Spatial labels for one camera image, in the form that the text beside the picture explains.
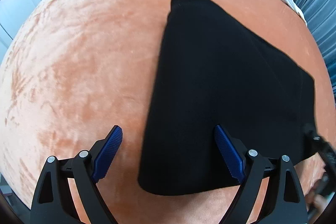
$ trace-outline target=silver screw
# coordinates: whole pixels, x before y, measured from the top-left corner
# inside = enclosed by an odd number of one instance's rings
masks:
[[[81,158],[85,158],[88,154],[89,154],[89,152],[87,150],[83,150],[83,151],[79,152],[79,156]]]
[[[282,155],[282,159],[286,162],[289,161],[289,157],[287,155]]]
[[[255,151],[254,149],[249,150],[249,155],[252,157],[256,157],[256,155],[258,154],[257,151]]]
[[[52,162],[54,162],[54,160],[55,160],[55,157],[54,157],[54,156],[50,156],[50,157],[47,159],[47,162],[52,163]]]

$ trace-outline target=blue gripper pad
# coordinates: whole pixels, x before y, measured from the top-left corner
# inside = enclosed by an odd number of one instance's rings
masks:
[[[220,125],[215,127],[214,137],[232,177],[242,183],[245,179],[244,162]]]
[[[103,145],[102,149],[100,150],[93,163],[94,171],[92,174],[92,180],[95,183],[105,177],[122,140],[123,131],[120,127],[116,127],[110,135],[109,139]]]

